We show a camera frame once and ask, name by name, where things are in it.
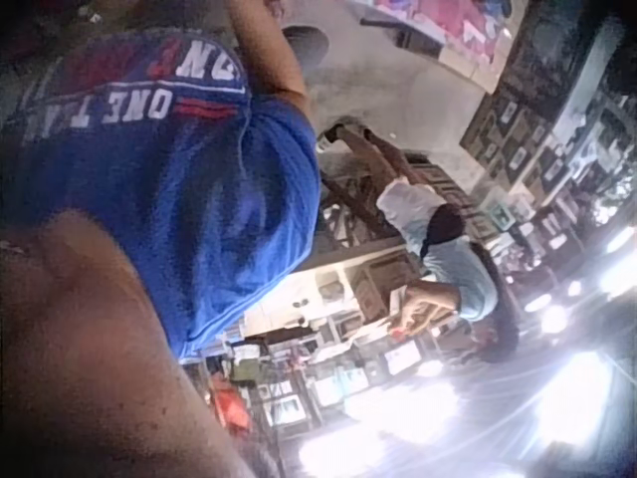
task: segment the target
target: red object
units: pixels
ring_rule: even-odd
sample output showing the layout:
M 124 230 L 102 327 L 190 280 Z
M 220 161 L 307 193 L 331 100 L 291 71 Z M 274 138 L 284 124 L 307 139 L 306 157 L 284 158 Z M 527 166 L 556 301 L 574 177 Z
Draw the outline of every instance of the red object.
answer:
M 250 413 L 242 396 L 235 389 L 215 390 L 213 400 L 224 428 L 250 431 L 252 428 Z

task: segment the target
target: cardboard box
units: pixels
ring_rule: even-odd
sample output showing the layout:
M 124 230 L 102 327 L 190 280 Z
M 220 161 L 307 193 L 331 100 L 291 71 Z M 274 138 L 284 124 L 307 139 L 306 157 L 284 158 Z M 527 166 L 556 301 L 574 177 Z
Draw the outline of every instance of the cardboard box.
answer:
M 419 277 L 420 271 L 406 252 L 390 254 L 360 266 L 350 285 L 365 323 L 388 317 L 391 291 Z

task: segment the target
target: hand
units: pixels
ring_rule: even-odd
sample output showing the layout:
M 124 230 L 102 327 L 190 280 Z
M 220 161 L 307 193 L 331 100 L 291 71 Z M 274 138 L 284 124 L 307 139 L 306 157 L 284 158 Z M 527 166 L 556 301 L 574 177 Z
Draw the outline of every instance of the hand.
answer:
M 407 299 L 402 306 L 400 324 L 404 329 L 409 329 L 416 324 L 416 318 L 422 314 L 427 306 L 416 298 Z

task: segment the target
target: bright light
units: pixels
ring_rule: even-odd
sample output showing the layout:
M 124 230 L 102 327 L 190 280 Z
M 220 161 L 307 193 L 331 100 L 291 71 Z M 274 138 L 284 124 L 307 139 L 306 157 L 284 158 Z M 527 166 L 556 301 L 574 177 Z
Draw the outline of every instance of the bright light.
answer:
M 611 298 L 619 297 L 637 286 L 637 252 L 633 252 L 625 260 L 606 271 L 601 278 L 601 290 Z
M 571 282 L 568 286 L 568 297 L 577 297 L 579 295 L 581 295 L 581 282 Z
M 541 316 L 541 331 L 545 334 L 559 334 L 568 325 L 566 310 L 562 306 L 551 306 Z
M 531 301 L 525 305 L 525 312 L 531 313 L 541 311 L 544 307 L 550 304 L 550 301 L 552 301 L 552 297 L 550 296 L 550 294 L 539 296 L 534 301 Z
M 544 389 L 536 413 L 547 442 L 584 443 L 597 428 L 611 373 L 595 352 L 578 354 Z
M 627 227 L 619 234 L 617 234 L 612 241 L 606 246 L 606 252 L 608 254 L 619 250 L 624 244 L 626 244 L 635 235 L 634 227 Z
M 365 475 L 382 459 L 382 442 L 362 424 L 314 438 L 299 451 L 306 471 L 320 478 Z
M 421 388 L 375 388 L 349 397 L 345 413 L 375 430 L 425 444 L 436 441 L 457 406 L 458 397 L 451 384 L 438 382 Z
M 417 375 L 420 376 L 437 376 L 443 369 L 442 362 L 439 360 L 425 361 L 418 367 Z

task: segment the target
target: dark hair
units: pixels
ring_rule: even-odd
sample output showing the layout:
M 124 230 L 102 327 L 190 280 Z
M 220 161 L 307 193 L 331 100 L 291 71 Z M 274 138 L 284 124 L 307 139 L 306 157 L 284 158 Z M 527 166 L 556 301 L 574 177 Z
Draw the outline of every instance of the dark hair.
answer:
M 520 330 L 516 324 L 517 309 L 510 296 L 509 288 L 504 284 L 498 266 L 496 266 L 489 251 L 477 242 L 471 242 L 470 246 L 473 253 L 487 269 L 498 291 L 498 303 L 490 314 L 498 341 L 482 349 L 478 355 L 480 359 L 489 363 L 504 361 L 516 351 L 520 341 Z
M 429 246 L 452 241 L 464 233 L 465 220 L 458 207 L 452 204 L 443 204 L 431 216 L 427 226 L 427 238 L 423 241 L 420 250 L 420 259 L 425 258 Z M 470 247 L 487 269 L 489 277 L 498 291 L 498 303 L 490 313 L 498 341 L 482 349 L 479 356 L 483 361 L 489 363 L 503 361 L 516 351 L 520 341 L 520 331 L 516 325 L 517 309 L 509 295 L 509 288 L 503 282 L 498 266 L 496 266 L 489 251 L 478 242 L 472 241 Z
M 427 237 L 422 242 L 420 259 L 429 252 L 429 246 L 443 244 L 458 239 L 465 233 L 465 219 L 458 207 L 452 204 L 439 206 L 427 225 Z

